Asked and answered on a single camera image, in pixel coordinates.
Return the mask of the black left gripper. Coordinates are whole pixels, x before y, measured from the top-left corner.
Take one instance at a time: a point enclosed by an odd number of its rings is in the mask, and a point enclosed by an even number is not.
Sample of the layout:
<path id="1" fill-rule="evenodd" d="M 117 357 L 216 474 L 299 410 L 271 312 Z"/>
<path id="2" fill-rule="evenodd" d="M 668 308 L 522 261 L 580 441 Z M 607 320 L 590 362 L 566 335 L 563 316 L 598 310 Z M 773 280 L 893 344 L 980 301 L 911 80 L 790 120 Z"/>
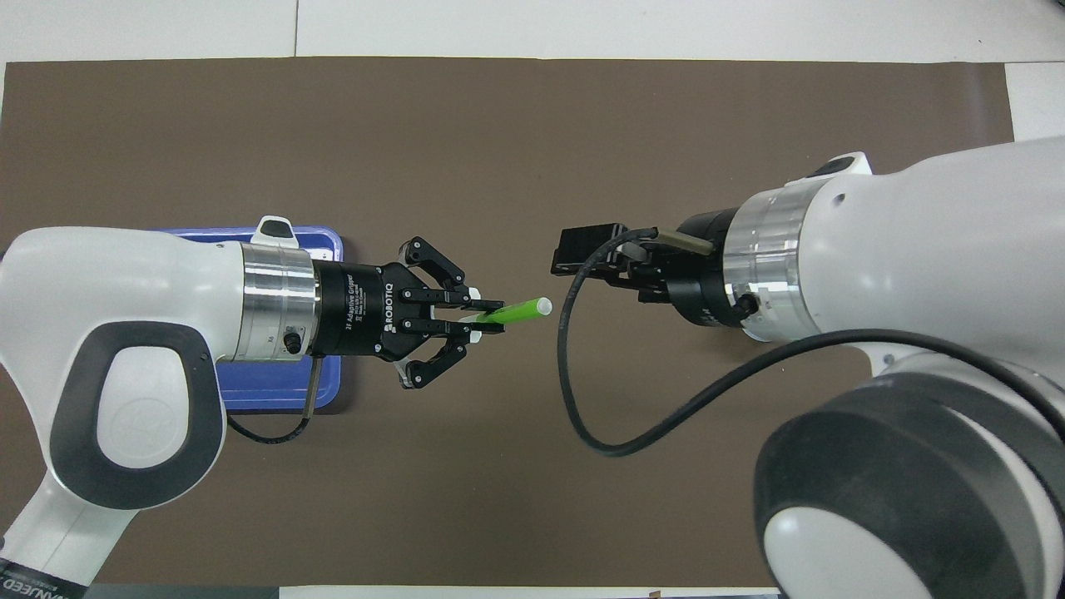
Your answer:
<path id="1" fill-rule="evenodd" d="M 404 244 L 399 257 L 404 266 L 427 273 L 438 289 L 411 287 L 411 272 L 399 263 L 383 266 L 315 263 L 320 289 L 315 353 L 375 355 L 396 361 L 404 389 L 423 389 L 460 363 L 468 355 L 468 345 L 478 344 L 486 334 L 502 334 L 506 329 L 503 324 L 476 321 L 409 319 L 411 307 L 402 304 L 402 296 L 404 302 L 475 312 L 493 312 L 505 303 L 484 300 L 479 292 L 474 292 L 466 285 L 464 270 L 422 236 Z M 430 360 L 405 358 L 411 354 L 411 334 L 421 340 L 444 339 L 444 344 Z"/>

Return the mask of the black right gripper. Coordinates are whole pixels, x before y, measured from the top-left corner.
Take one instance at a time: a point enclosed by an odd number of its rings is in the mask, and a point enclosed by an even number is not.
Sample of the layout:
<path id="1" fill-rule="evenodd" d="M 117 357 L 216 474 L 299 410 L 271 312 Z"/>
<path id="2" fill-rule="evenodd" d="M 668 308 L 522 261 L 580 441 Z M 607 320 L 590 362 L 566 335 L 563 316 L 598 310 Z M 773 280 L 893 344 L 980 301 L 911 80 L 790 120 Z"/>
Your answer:
<path id="1" fill-rule="evenodd" d="M 715 244 L 710 255 L 679 253 L 666 268 L 668 255 L 648 242 L 629 241 L 609 250 L 591 270 L 592 276 L 628 276 L 644 304 L 672 304 L 678 314 L 690 323 L 708 327 L 737 329 L 739 318 L 726 293 L 723 275 L 723 247 L 730 234 L 736 208 L 694 215 L 682 221 L 681 234 L 697 236 Z M 555 276 L 575 275 L 594 250 L 629 228 L 620 223 L 563 229 L 548 273 Z"/>

